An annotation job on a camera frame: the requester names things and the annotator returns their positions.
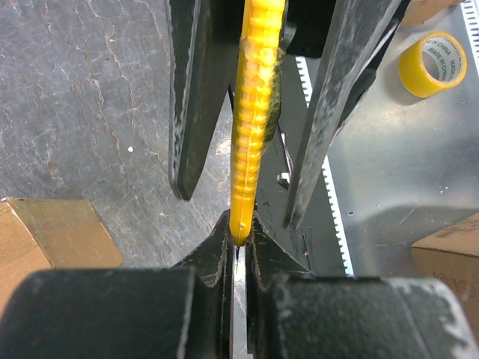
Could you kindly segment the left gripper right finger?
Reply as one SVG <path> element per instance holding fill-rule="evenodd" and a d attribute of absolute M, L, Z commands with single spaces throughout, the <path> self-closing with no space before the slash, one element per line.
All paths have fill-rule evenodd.
<path fill-rule="evenodd" d="M 254 218 L 245 249 L 255 358 L 476 358 L 457 297 L 433 277 L 319 277 Z"/>

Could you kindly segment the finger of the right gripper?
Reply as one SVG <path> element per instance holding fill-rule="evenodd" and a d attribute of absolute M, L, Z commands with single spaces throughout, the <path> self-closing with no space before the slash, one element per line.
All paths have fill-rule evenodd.
<path fill-rule="evenodd" d="M 171 74 L 168 176 L 175 196 L 190 200 L 237 71 L 238 1 L 167 1 Z"/>
<path fill-rule="evenodd" d="M 396 31 L 407 1 L 337 1 L 294 161 L 284 227 L 301 223 L 353 85 Z"/>

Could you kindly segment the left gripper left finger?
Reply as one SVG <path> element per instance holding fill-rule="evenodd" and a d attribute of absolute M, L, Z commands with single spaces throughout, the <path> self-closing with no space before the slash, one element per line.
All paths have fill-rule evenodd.
<path fill-rule="evenodd" d="M 50 269 L 27 276 L 1 318 L 3 358 L 230 358 L 229 214 L 169 268 Z"/>

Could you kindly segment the yellow utility knife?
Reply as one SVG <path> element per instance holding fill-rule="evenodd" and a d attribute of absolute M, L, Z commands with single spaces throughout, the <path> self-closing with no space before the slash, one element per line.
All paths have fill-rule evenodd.
<path fill-rule="evenodd" d="M 280 47 L 285 1 L 246 1 L 239 39 L 231 134 L 229 229 L 237 247 L 252 228 L 263 153 L 280 114 Z"/>

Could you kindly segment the brown cardboard express box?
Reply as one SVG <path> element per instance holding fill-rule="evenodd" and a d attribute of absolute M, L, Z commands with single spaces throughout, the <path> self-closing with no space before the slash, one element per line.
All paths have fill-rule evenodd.
<path fill-rule="evenodd" d="M 1 199 L 1 312 L 35 271 L 117 268 L 122 262 L 89 200 Z"/>

